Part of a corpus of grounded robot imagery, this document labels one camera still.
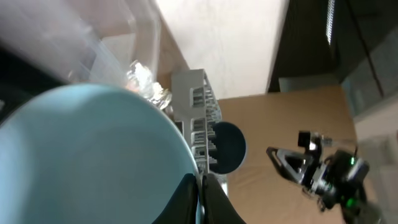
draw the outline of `dish rack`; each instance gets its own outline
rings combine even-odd
[[[210,171],[217,160],[210,156],[216,151],[213,125],[222,120],[220,106],[203,69],[172,75],[172,108],[174,120],[188,143],[200,174]]]

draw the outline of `cardboard surface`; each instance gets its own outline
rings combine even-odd
[[[223,119],[241,128],[248,146],[242,167],[228,175],[229,199],[245,222],[343,223],[339,206],[320,213],[316,200],[308,199],[300,187],[280,177],[266,154],[269,146],[303,152],[297,146],[300,130],[355,139],[340,86],[233,98],[219,104]],[[335,150],[326,149],[323,156]]]

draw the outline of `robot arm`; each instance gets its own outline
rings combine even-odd
[[[301,185],[303,192],[318,199],[321,212],[339,204],[346,223],[380,223],[380,212],[367,202],[363,187],[369,164],[356,151],[352,154],[343,150],[321,161],[323,147],[346,143],[301,131],[298,146],[305,148],[304,153],[269,147],[267,155],[283,178]]]

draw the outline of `transparent plastic container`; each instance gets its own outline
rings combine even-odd
[[[155,80],[160,20],[153,0],[3,0],[0,41],[66,83],[131,85],[139,62]]]

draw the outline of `light blue bowl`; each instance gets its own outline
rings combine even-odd
[[[152,223],[186,173],[187,143],[140,96],[57,88],[0,128],[0,223]]]

